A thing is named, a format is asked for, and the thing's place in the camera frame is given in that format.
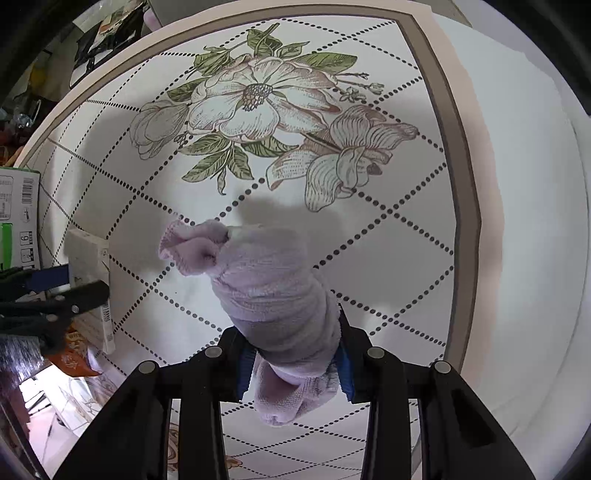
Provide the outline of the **white cigarette carton box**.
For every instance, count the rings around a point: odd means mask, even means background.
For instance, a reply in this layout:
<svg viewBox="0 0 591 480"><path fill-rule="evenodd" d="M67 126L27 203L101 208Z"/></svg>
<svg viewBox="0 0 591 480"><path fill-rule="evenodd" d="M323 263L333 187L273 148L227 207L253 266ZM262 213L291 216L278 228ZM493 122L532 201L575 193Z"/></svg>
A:
<svg viewBox="0 0 591 480"><path fill-rule="evenodd" d="M115 351L110 312L110 266L107 240L81 229L69 229L64 243L69 285L82 295L74 314L75 328L105 354Z"/></svg>

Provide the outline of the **lilac towel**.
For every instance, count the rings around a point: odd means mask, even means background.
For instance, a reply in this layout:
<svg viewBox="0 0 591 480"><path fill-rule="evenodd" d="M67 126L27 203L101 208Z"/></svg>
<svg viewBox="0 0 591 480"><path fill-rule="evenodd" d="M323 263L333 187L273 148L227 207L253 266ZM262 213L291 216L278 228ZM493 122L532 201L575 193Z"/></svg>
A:
<svg viewBox="0 0 591 480"><path fill-rule="evenodd" d="M158 255L183 276L207 275L221 308L256 348L254 406L264 423L288 425L335 396L341 309L300 234L173 221Z"/></svg>

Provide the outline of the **orange snack bag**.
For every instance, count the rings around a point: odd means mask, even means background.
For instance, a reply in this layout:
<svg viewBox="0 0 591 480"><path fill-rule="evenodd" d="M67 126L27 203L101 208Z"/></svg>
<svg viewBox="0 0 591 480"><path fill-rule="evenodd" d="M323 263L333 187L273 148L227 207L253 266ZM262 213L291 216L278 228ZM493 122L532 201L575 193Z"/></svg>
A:
<svg viewBox="0 0 591 480"><path fill-rule="evenodd" d="M78 330L70 326L63 340L56 353L45 353L44 358L69 377L97 377L102 373L92 363L89 342Z"/></svg>

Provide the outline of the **white green printed box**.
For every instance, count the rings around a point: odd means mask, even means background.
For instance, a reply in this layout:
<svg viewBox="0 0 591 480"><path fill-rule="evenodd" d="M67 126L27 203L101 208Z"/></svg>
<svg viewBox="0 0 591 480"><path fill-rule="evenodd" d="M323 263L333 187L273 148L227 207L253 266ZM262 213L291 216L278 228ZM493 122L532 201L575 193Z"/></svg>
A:
<svg viewBox="0 0 591 480"><path fill-rule="evenodd" d="M38 197L40 173L1 168L1 270L39 269Z"/></svg>

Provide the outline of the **white leather chair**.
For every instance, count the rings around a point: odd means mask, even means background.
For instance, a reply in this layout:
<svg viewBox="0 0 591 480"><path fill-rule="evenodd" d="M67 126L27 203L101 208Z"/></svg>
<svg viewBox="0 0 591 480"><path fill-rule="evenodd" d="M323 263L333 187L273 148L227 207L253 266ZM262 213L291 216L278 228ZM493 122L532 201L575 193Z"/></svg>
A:
<svg viewBox="0 0 591 480"><path fill-rule="evenodd" d="M102 18L77 41L69 88L142 36L146 1L127 1Z"/></svg>

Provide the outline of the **floral patterned table mat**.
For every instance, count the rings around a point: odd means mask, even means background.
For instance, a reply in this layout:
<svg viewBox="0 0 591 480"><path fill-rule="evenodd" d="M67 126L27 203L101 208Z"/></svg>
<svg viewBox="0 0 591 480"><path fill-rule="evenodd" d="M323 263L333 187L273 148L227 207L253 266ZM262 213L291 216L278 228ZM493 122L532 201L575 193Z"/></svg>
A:
<svg viewBox="0 0 591 480"><path fill-rule="evenodd" d="M416 365L440 358L453 316L456 219L443 117L450 46L433 13L308 5L213 23L103 77L42 131L40 268L68 266L66 233L109 243L115 351L189 360L231 321L205 277L156 256L165 225L280 226L363 328ZM221 403L235 479L358 479L370 409L335 401L283 428L252 390Z"/></svg>

